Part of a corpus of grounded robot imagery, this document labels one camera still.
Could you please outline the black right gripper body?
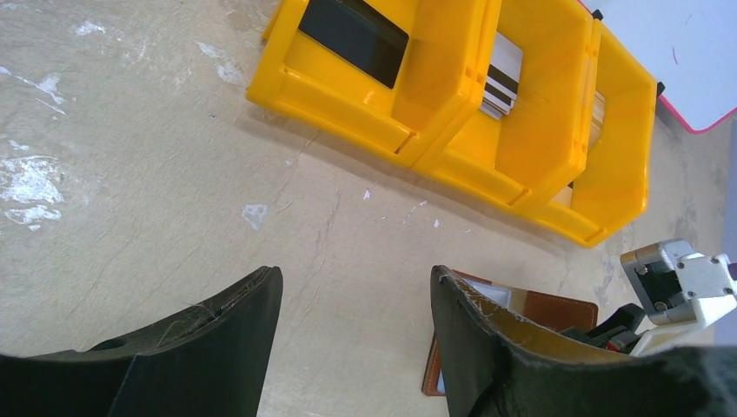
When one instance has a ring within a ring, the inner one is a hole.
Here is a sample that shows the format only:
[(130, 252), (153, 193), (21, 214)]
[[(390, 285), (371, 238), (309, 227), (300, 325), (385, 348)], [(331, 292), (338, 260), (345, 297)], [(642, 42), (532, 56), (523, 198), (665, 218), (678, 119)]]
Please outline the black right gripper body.
[(640, 336), (637, 328), (646, 317), (643, 308), (629, 303), (618, 308), (608, 319), (597, 327), (584, 332), (579, 328), (567, 328), (561, 335), (595, 348), (618, 353), (631, 353)]

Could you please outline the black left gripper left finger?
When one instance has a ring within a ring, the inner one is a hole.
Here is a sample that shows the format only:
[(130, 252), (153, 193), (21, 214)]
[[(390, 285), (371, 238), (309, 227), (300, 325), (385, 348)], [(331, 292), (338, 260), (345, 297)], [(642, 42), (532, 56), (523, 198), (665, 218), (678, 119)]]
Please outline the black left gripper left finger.
[(1, 358), (4, 416), (254, 416), (282, 301), (261, 267), (86, 351)]

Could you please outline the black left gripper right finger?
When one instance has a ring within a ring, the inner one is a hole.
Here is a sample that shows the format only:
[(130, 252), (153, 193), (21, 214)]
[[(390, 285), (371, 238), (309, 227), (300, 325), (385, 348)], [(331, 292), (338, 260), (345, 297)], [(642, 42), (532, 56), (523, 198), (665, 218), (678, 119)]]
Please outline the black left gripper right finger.
[[(430, 274), (454, 272), (436, 265)], [(574, 341), (525, 318), (504, 329), (495, 381), (452, 416), (733, 416), (736, 351), (675, 347), (633, 357)]]

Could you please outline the yellow three-compartment plastic bin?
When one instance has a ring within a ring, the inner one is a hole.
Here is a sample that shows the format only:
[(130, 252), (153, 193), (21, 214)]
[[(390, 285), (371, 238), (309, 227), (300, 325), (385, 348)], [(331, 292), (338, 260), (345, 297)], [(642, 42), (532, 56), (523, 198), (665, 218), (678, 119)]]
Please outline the yellow three-compartment plastic bin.
[[(340, 136), (592, 248), (647, 209), (660, 86), (577, 1), (364, 1), (409, 36), (389, 89), (299, 31), (283, 1), (247, 89), (264, 108)], [(495, 34), (522, 53), (518, 98), (481, 111)], [(606, 99), (588, 151), (594, 93)], [(554, 197), (574, 183), (569, 207)]]

